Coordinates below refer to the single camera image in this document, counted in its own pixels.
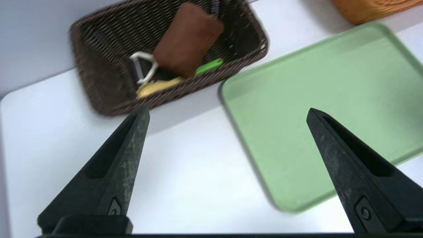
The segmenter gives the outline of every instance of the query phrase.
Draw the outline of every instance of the white table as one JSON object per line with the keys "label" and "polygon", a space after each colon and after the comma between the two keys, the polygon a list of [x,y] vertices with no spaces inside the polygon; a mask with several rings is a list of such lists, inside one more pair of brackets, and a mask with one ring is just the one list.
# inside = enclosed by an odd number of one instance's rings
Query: white table
{"label": "white table", "polygon": [[[328,0],[260,0],[252,7],[270,39],[268,56],[255,65],[351,27]],[[382,22],[423,60],[423,6]],[[11,233],[35,237],[37,215],[123,118],[96,114],[71,70],[6,96],[0,119]],[[423,185],[423,157],[399,168]],[[218,85],[151,111],[127,215],[134,233],[352,231],[338,197],[296,215],[271,205]]]}

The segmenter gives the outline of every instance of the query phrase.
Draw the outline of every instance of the brown sponge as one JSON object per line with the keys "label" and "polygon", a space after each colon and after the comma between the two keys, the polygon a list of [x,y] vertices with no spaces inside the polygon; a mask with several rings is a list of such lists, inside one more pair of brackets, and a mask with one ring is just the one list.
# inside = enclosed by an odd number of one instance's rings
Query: brown sponge
{"label": "brown sponge", "polygon": [[159,67],[189,78],[223,32],[223,23],[192,3],[183,3],[153,52]]}

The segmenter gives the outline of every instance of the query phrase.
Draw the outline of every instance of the white wall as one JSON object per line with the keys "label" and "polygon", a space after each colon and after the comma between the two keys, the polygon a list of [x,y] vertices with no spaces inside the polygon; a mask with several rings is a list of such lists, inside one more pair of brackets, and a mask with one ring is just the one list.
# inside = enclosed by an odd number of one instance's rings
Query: white wall
{"label": "white wall", "polygon": [[119,0],[1,0],[0,98],[73,67],[69,26]]}

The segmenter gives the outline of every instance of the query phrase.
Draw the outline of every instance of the green tray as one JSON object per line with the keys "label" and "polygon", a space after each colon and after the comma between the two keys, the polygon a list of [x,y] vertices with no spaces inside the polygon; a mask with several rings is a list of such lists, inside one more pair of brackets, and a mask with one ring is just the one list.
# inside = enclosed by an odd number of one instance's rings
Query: green tray
{"label": "green tray", "polygon": [[322,110],[393,164],[423,151],[423,67],[371,22],[228,79],[222,98],[278,208],[335,190],[307,127]]}

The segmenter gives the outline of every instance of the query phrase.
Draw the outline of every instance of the brown wicker basket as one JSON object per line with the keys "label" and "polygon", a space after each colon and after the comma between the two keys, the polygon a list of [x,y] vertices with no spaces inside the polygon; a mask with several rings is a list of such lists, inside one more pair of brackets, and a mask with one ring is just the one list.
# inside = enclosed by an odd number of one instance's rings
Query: brown wicker basket
{"label": "brown wicker basket", "polygon": [[[96,111],[116,116],[140,105],[154,108],[224,80],[267,54],[266,36],[244,0],[191,0],[209,14],[216,10],[217,2],[217,16],[225,30],[203,63],[222,58],[224,64],[138,100],[138,79],[129,57],[137,51],[153,52],[182,2],[187,1],[127,0],[87,15],[71,26],[76,66]],[[146,62],[141,64],[143,72],[150,67]],[[152,80],[175,77],[159,70]]]}
{"label": "brown wicker basket", "polygon": [[423,0],[333,0],[339,12],[352,24],[387,17],[423,3]]}

